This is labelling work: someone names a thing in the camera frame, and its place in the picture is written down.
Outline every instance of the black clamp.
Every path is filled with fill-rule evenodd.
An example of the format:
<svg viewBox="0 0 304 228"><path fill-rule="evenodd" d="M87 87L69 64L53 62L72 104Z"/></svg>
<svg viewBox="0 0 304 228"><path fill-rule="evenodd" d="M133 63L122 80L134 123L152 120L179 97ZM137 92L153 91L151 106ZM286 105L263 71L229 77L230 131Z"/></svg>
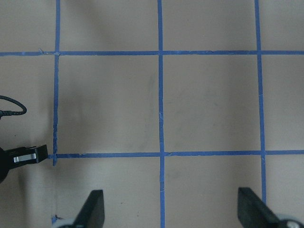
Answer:
<svg viewBox="0 0 304 228"><path fill-rule="evenodd" d="M47 145L39 147L19 147L4 151L0 148L0 183L7 177L9 170L39 163L48 158Z"/></svg>

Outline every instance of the black cable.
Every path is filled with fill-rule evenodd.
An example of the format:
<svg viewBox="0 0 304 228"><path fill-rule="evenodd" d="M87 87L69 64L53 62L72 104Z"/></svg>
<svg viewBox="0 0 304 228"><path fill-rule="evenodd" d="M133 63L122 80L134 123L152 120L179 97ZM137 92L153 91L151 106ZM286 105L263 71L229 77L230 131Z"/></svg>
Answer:
<svg viewBox="0 0 304 228"><path fill-rule="evenodd" d="M27 108L21 104L19 101L16 101L10 97L7 97L7 96L1 96L0 95L0 99L2 100L6 100L6 101L9 101L9 102L12 102L16 105L18 105L20 108L22 108L22 111L21 112L15 112L15 111L3 111L3 110L0 110L0 119L1 117L3 116L11 116L11 115L23 115L27 112Z"/></svg>

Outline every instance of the blue tape line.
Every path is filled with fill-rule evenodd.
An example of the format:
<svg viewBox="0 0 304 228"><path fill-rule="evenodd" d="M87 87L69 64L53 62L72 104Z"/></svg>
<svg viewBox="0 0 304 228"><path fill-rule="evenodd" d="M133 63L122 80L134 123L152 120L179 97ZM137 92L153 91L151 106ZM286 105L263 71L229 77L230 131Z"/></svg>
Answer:
<svg viewBox="0 0 304 228"><path fill-rule="evenodd" d="M54 73L54 120L53 120L53 165L57 163L57 139L58 139L58 90L59 90L59 56L55 56Z"/></svg>
<svg viewBox="0 0 304 228"><path fill-rule="evenodd" d="M261 51L261 55L304 55L304 51Z"/></svg>
<svg viewBox="0 0 304 228"><path fill-rule="evenodd" d="M211 50L175 50L175 51L162 51L162 55L256 55L257 51L211 51Z"/></svg>
<svg viewBox="0 0 304 228"><path fill-rule="evenodd" d="M262 201L266 203L266 156L261 156Z"/></svg>
<svg viewBox="0 0 304 228"><path fill-rule="evenodd" d="M57 158L140 158L140 157L159 157L158 152L139 152L139 153L58 153Z"/></svg>
<svg viewBox="0 0 304 228"><path fill-rule="evenodd" d="M56 0L56 37L55 51L59 52L60 48L60 0Z"/></svg>
<svg viewBox="0 0 304 228"><path fill-rule="evenodd" d="M62 56L156 56L159 51L61 51Z"/></svg>
<svg viewBox="0 0 304 228"><path fill-rule="evenodd" d="M234 155L261 155L261 151L190 151L166 152L165 156L234 156Z"/></svg>
<svg viewBox="0 0 304 228"><path fill-rule="evenodd" d="M157 13L158 13L158 49L163 50L162 40L162 0L157 0Z"/></svg>
<svg viewBox="0 0 304 228"><path fill-rule="evenodd" d="M266 155L292 155L304 154L304 150L290 151L266 151ZM135 153L57 153L58 159L65 158L140 158L140 157L160 157L159 152L135 152ZM261 151L181 151L165 152L165 157L171 156L240 156L240 155L261 155ZM48 155L49 159L53 158L52 154Z"/></svg>
<svg viewBox="0 0 304 228"><path fill-rule="evenodd" d="M304 51L271 51L261 50L261 55L304 55ZM61 55L61 56L157 56L157 55L257 55L258 51L210 51L210 50L165 50L165 51L44 51L42 52L0 52L0 57L4 56L41 56L41 55Z"/></svg>
<svg viewBox="0 0 304 228"><path fill-rule="evenodd" d="M163 133L163 34L162 34L162 0L157 0L158 12L158 104L159 104L159 137L160 137L160 203L161 228L165 228L165 146Z"/></svg>
<svg viewBox="0 0 304 228"><path fill-rule="evenodd" d="M62 56L256 55L257 51L61 51Z"/></svg>
<svg viewBox="0 0 304 228"><path fill-rule="evenodd" d="M0 56L41 56L43 55L38 51L23 51L23 52L0 52Z"/></svg>
<svg viewBox="0 0 304 228"><path fill-rule="evenodd" d="M256 15L256 48L261 50L261 31L260 31L260 10L258 0L255 0L255 15Z"/></svg>
<svg viewBox="0 0 304 228"><path fill-rule="evenodd" d="M263 99L263 76L262 76L262 56L257 55L257 77L258 77L258 101L260 113L260 140L261 151L265 155L265 126L264 126L264 99Z"/></svg>
<svg viewBox="0 0 304 228"><path fill-rule="evenodd" d="M262 178L262 200L266 203L266 151L265 151L265 128L264 128L264 100L263 100L263 76L262 76L262 55L261 55L261 31L260 13L258 0L255 0L256 16L256 48L257 48L257 77L258 77L258 98L260 113L260 140L261 140L261 178Z"/></svg>
<svg viewBox="0 0 304 228"><path fill-rule="evenodd" d="M266 155L292 155L292 154L304 154L303 150L290 150L290 151L266 151Z"/></svg>
<svg viewBox="0 0 304 228"><path fill-rule="evenodd" d="M52 225L57 221L56 216L52 216Z"/></svg>
<svg viewBox="0 0 304 228"><path fill-rule="evenodd" d="M165 146L163 133L163 56L159 56L159 137L160 137L160 198L161 228L165 228Z"/></svg>

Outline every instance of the grid square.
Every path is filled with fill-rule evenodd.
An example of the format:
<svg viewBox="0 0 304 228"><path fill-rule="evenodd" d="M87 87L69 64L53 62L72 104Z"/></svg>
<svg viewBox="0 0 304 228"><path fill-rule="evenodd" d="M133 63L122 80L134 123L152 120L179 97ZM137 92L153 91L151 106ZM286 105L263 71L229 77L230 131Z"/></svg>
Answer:
<svg viewBox="0 0 304 228"><path fill-rule="evenodd" d="M9 171L0 184L1 228L51 227L53 174L51 160Z"/></svg>
<svg viewBox="0 0 304 228"><path fill-rule="evenodd" d="M56 214L74 218L89 193L103 189L104 228L158 227L159 165L159 158L59 160Z"/></svg>
<svg viewBox="0 0 304 228"><path fill-rule="evenodd" d="M282 219L304 223L304 155L270 155L266 163L268 206Z"/></svg>
<svg viewBox="0 0 304 228"><path fill-rule="evenodd" d="M304 50L304 1L259 1L264 50Z"/></svg>
<svg viewBox="0 0 304 228"><path fill-rule="evenodd" d="M1 148L47 144L53 150L54 57L1 57L1 95L23 103L28 112L1 118ZM20 108L0 100L0 110Z"/></svg>
<svg viewBox="0 0 304 228"><path fill-rule="evenodd" d="M58 153L159 152L156 56L60 57Z"/></svg>
<svg viewBox="0 0 304 228"><path fill-rule="evenodd" d="M157 1L61 1L61 49L158 50Z"/></svg>
<svg viewBox="0 0 304 228"><path fill-rule="evenodd" d="M55 2L1 1L0 51L54 50Z"/></svg>
<svg viewBox="0 0 304 228"><path fill-rule="evenodd" d="M303 56L263 56L267 150L304 148Z"/></svg>
<svg viewBox="0 0 304 228"><path fill-rule="evenodd" d="M166 227L242 227L238 187L261 196L259 156L166 157Z"/></svg>
<svg viewBox="0 0 304 228"><path fill-rule="evenodd" d="M167 152L260 150L255 56L165 56Z"/></svg>
<svg viewBox="0 0 304 228"><path fill-rule="evenodd" d="M255 50L251 0L163 1L166 50Z"/></svg>

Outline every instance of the black plastic part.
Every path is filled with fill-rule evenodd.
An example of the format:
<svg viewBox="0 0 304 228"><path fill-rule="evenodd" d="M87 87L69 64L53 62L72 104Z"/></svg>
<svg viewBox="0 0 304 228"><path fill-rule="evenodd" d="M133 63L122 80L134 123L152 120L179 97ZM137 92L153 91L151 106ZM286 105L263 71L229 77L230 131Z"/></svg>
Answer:
<svg viewBox="0 0 304 228"><path fill-rule="evenodd" d="M237 200L237 216L244 228L278 227L278 217L250 188L239 188Z"/></svg>
<svg viewBox="0 0 304 228"><path fill-rule="evenodd" d="M0 148L0 183L4 181L9 173L8 155Z"/></svg>
<svg viewBox="0 0 304 228"><path fill-rule="evenodd" d="M77 215L74 228L102 228L105 222L104 194L102 190L91 191Z"/></svg>
<svg viewBox="0 0 304 228"><path fill-rule="evenodd" d="M48 158L48 148L47 145L42 145L39 147L36 146L32 146L32 147L19 147L16 149L12 149L12 150L7 150L5 151L5 153L8 154L9 156L9 169L14 169L26 164L35 164L35 163L39 163L43 160L45 160L46 158ZM20 161L17 163L14 163L14 157L19 157L22 155L27 155L27 154L36 154L36 159L31 159L31 160L27 160L27 161Z"/></svg>
<svg viewBox="0 0 304 228"><path fill-rule="evenodd" d="M36 159L14 162L15 157L33 153L36 154ZM46 158L48 158L48 149L46 145L39 147L19 147L7 151L3 151L0 148L0 183L3 182L3 180L7 177L9 170L27 164L39 163Z"/></svg>

